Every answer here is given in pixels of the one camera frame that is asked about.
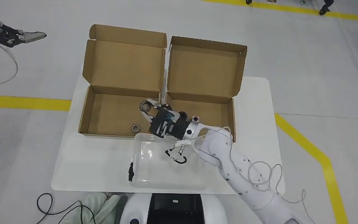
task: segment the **box lid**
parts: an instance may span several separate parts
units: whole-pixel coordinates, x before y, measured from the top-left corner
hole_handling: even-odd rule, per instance
[[[83,77],[91,86],[111,87],[124,95],[161,90],[167,37],[162,32],[93,25],[84,56]]]
[[[239,93],[246,46],[173,36],[170,51],[173,99],[227,103]]]

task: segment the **black cable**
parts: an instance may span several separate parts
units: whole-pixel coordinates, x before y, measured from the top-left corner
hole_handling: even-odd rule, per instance
[[[43,211],[43,210],[40,208],[40,206],[39,206],[39,200],[40,200],[40,198],[41,198],[42,196],[44,196],[44,195],[48,195],[48,196],[50,196],[50,198],[51,198],[51,204],[50,204],[50,207],[49,207],[49,209],[47,210],[47,212]],[[84,206],[80,200],[74,202],[74,203],[71,204],[69,207],[67,207],[66,209],[64,209],[64,210],[62,210],[62,211],[60,211],[60,212],[49,213],[50,210],[51,210],[51,207],[52,207],[52,205],[53,205],[53,201],[54,201],[54,198],[53,198],[53,196],[52,196],[51,194],[49,194],[49,193],[43,193],[42,195],[40,195],[40,196],[37,198],[37,201],[36,201],[37,208],[38,208],[38,210],[39,210],[42,214],[44,214],[43,218],[42,218],[39,222],[37,222],[37,224],[41,223],[46,216],[54,216],[54,215],[56,215],[56,214],[61,214],[61,213],[65,212],[65,211],[67,211],[67,210],[70,209],[72,206],[74,206],[74,204],[76,204],[77,202],[79,202],[80,205],[79,205],[79,206],[75,206],[75,207],[73,207],[70,211],[68,211],[68,212],[61,218],[61,220],[58,222],[58,224],[61,223],[61,221],[64,219],[64,217],[66,217],[66,215],[68,215],[71,211],[73,211],[75,208],[78,208],[78,207],[81,208],[81,215],[80,215],[80,217],[81,217],[81,224],[83,224],[83,207],[87,208],[87,209],[91,212],[92,218],[93,218],[93,222],[94,222],[94,224],[96,224],[95,214],[93,213],[93,211],[92,211],[90,208],[88,208],[87,206]]]

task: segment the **open cardboard box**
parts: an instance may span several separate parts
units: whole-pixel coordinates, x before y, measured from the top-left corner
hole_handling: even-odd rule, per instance
[[[78,132],[135,136],[133,124],[148,133],[139,111],[147,98],[160,99],[166,34],[93,25],[84,56],[83,77],[90,83]]]
[[[236,140],[232,97],[241,87],[247,47],[173,36],[167,103],[210,126],[229,127]]]

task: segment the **white cable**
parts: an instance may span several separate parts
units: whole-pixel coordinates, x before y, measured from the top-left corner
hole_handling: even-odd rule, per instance
[[[231,135],[231,130],[230,130],[230,128],[229,128],[229,127],[223,127],[223,128],[218,129],[218,130],[214,130],[214,129],[211,129],[211,128],[207,128],[207,129],[213,130],[213,131],[215,131],[215,132],[217,132],[217,133],[219,133],[219,134],[222,134],[222,135],[224,135],[224,136],[226,136],[226,135],[223,134],[223,133],[220,133],[219,130],[221,130],[221,129],[227,129],[227,130],[229,131],[229,133],[230,133],[230,142],[231,142],[231,144],[230,144],[230,159],[231,159],[231,150],[232,150],[232,147],[233,147],[233,141],[232,141],[232,138],[233,138],[233,137],[232,137],[232,135]],[[202,137],[204,137],[204,136],[206,136],[206,134],[204,134],[203,136],[198,136],[198,137],[192,138],[192,139],[190,139],[190,140],[197,139],[197,138],[202,138]],[[266,181],[264,181],[264,182],[261,182],[261,183],[255,183],[255,182],[253,182],[253,181],[251,180],[251,177],[250,177],[250,170],[251,170],[251,168],[254,166],[254,164],[258,164],[258,163],[265,164],[265,165],[267,165],[267,167],[270,169],[270,173],[269,173],[269,175],[268,175],[268,179],[267,179]],[[252,184],[252,185],[263,185],[263,184],[268,183],[268,188],[267,188],[267,189],[265,189],[265,190],[260,190],[260,191],[262,191],[262,192],[266,192],[266,191],[268,191],[268,190],[271,189],[272,173],[273,173],[273,170],[275,169],[275,167],[277,167],[277,166],[280,167],[280,178],[279,178],[279,181],[277,182],[277,184],[276,184],[276,186],[275,186],[275,191],[276,191],[276,193],[279,194],[280,197],[281,197],[284,201],[286,201],[286,202],[288,202],[288,203],[290,203],[290,204],[297,204],[297,203],[302,202],[302,205],[303,205],[304,211],[306,212],[306,215],[307,215],[308,218],[315,224],[315,222],[313,221],[313,219],[311,218],[311,216],[308,214],[308,211],[307,211],[307,209],[306,209],[306,205],[304,204],[304,199],[305,199],[305,197],[306,197],[306,190],[305,190],[305,189],[302,190],[301,200],[298,200],[298,201],[296,201],[296,202],[291,202],[291,201],[285,199],[285,198],[281,195],[281,193],[278,191],[277,187],[279,186],[280,181],[281,181],[281,179],[282,179],[282,166],[281,166],[281,164],[276,164],[275,166],[271,167],[267,162],[264,162],[264,161],[256,161],[256,162],[250,164],[250,167],[248,168],[248,171],[247,171],[247,172],[248,172],[248,179],[246,179],[244,176],[242,176],[241,173],[239,173],[239,174],[242,176],[242,178],[244,178],[247,182],[249,182],[249,183]]]
[[[13,62],[14,62],[15,65],[16,65],[16,71],[15,71],[14,75],[13,75],[10,79],[8,79],[8,80],[6,80],[6,81],[4,81],[4,82],[0,82],[0,85],[1,85],[1,84],[4,84],[4,83],[6,83],[6,82],[12,80],[13,78],[15,78],[15,76],[16,76],[16,74],[17,74],[17,72],[18,72],[18,65],[17,65],[15,56],[12,54],[12,52],[10,51],[9,48],[3,48],[2,46],[0,46],[0,48],[3,49],[3,51],[6,52],[7,55],[9,55],[9,57],[13,60]]]

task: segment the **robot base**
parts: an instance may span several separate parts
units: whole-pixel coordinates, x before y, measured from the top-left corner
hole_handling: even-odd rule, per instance
[[[209,194],[135,193],[128,200],[120,224],[227,224],[223,205]]]

